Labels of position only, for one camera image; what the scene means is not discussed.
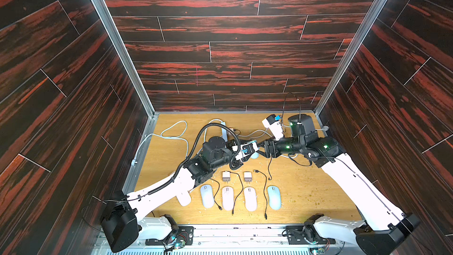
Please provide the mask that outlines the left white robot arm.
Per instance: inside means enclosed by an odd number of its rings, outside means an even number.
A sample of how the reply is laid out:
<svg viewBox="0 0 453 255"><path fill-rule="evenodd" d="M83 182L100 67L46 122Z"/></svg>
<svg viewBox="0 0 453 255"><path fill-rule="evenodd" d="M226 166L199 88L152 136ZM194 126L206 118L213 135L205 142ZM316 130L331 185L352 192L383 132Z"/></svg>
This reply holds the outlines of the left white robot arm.
<svg viewBox="0 0 453 255"><path fill-rule="evenodd" d="M167 178L142 190L124 194L115 192L105 200L100 224L113 253L118 253L143 238L164 240L171 244L176 237L176 222L169 216L147 219L147 215L176 197L182 206L191 202L190 192L207 182L218 168L239 168L256 151L256 146L235 138L225 142L212 137L199 153L192 151Z"/></svg>

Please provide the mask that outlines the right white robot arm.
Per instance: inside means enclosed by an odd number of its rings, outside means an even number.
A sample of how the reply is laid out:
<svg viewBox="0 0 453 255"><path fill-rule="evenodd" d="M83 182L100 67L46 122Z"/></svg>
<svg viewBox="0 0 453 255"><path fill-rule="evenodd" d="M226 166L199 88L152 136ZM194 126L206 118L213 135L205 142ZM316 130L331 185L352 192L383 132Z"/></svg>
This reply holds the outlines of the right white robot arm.
<svg viewBox="0 0 453 255"><path fill-rule="evenodd" d="M341 144L330 136L321 138L310 116L289 117L291 136L284 137L282 118L270 115L262 123L273 137L260 142L262 155L301 154L329 175L353 201L362 215L361 221L338 220L315 214L295 236L309 244L329 238L354 244L367 255L390 255L419 226L412 213L404 213L388 200L360 171Z"/></svg>

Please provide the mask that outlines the white wireless mouse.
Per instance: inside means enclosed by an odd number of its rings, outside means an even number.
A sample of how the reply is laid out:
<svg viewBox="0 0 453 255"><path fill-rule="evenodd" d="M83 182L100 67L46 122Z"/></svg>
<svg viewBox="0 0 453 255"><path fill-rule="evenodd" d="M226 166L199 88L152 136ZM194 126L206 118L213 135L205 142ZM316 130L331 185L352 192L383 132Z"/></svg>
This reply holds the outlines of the white wireless mouse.
<svg viewBox="0 0 453 255"><path fill-rule="evenodd" d="M187 205L189 205L192 201L192 198L190 196L190 193L188 191L183 191L183 192L180 192L177 196L176 196L177 200L179 201L179 204L183 207L186 207Z"/></svg>

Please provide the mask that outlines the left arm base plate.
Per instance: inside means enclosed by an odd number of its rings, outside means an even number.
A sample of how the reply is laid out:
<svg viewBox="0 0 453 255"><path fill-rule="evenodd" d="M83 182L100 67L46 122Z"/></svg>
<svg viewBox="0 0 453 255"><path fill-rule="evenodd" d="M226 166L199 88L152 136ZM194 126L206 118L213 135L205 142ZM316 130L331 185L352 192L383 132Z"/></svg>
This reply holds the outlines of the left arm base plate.
<svg viewBox="0 0 453 255"><path fill-rule="evenodd" d="M178 225L172 216L165 214L162 216L170 225L171 231L164 233L165 237L160 240L166 246L172 246L174 249L181 249L185 246L193 245L194 226Z"/></svg>

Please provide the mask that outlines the white power strip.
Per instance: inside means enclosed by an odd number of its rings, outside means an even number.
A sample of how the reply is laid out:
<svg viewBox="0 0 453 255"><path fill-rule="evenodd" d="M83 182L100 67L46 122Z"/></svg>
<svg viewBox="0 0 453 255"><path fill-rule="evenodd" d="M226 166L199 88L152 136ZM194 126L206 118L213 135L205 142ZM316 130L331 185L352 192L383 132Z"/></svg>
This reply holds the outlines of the white power strip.
<svg viewBox="0 0 453 255"><path fill-rule="evenodd" d="M228 132L227 132L227 130L222 128L221 132L222 132L222 138L225 140L225 142L228 142Z"/></svg>

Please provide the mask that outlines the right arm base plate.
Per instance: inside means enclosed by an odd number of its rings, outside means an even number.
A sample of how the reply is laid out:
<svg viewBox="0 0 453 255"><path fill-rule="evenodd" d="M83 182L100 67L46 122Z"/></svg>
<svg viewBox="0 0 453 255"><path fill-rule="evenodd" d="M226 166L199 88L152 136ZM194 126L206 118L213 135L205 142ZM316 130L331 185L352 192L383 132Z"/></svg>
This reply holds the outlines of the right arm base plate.
<svg viewBox="0 0 453 255"><path fill-rule="evenodd" d="M321 237L315 230L315 221L323 216L324 214L315 214L302 225L287 225L282 236L288 239L290 245L336 243L335 239Z"/></svg>

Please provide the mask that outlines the grey blue mouse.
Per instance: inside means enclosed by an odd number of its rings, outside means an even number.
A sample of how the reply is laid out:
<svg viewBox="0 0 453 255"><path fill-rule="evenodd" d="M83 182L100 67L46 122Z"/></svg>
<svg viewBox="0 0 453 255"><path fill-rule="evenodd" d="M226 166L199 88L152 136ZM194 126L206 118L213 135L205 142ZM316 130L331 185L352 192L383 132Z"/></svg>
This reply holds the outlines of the grey blue mouse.
<svg viewBox="0 0 453 255"><path fill-rule="evenodd" d="M267 187L269 206L273 210L279 210L282 207L281 192L280 189L274 185Z"/></svg>

